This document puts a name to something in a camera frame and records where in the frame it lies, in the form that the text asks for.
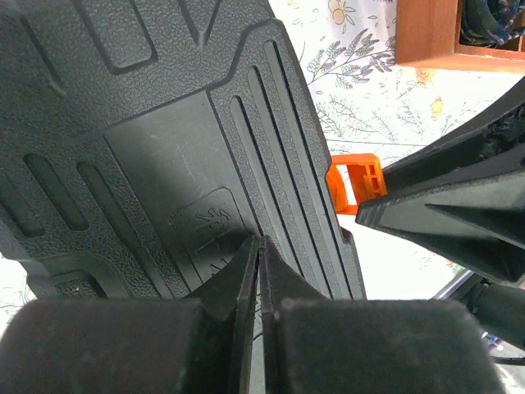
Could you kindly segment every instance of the orange plastic clip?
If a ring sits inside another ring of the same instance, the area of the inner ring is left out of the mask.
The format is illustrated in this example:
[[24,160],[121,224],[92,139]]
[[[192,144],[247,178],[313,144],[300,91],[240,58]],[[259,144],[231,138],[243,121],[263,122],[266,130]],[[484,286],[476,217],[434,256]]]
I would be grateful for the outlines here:
[[[336,166],[346,166],[357,205],[348,204],[345,183]],[[326,183],[336,212],[343,215],[357,215],[358,206],[362,202],[386,194],[385,177],[379,158],[371,153],[332,156]]]

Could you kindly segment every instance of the textured plastic surface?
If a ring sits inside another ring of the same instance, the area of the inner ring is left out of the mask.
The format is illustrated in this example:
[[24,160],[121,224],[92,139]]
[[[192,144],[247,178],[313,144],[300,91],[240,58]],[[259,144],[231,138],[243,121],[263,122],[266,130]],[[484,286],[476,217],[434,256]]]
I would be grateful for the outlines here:
[[247,233],[363,298],[264,0],[0,2],[0,251],[38,297],[179,298]]

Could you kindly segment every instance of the wooden shelf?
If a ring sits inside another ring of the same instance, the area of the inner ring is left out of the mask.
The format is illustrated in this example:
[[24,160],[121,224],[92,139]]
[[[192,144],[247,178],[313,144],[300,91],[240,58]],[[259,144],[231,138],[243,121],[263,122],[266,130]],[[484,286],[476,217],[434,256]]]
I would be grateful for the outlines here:
[[[459,43],[463,0],[399,0],[396,61],[401,66],[525,74],[523,37],[502,48]],[[524,25],[521,15],[518,25]]]

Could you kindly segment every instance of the dark fabric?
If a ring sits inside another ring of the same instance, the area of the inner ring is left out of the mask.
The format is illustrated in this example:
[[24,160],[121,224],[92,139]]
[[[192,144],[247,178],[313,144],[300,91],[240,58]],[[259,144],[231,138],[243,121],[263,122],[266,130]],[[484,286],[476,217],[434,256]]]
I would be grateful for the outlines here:
[[465,0],[460,42],[495,47],[524,35],[525,28],[514,29],[523,8],[525,0]]

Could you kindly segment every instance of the cable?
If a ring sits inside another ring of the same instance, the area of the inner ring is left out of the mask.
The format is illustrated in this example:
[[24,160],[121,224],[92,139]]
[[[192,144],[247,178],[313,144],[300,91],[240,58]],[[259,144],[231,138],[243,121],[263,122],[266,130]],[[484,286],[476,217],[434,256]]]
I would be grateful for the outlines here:
[[525,366],[525,357],[492,357],[496,364]]

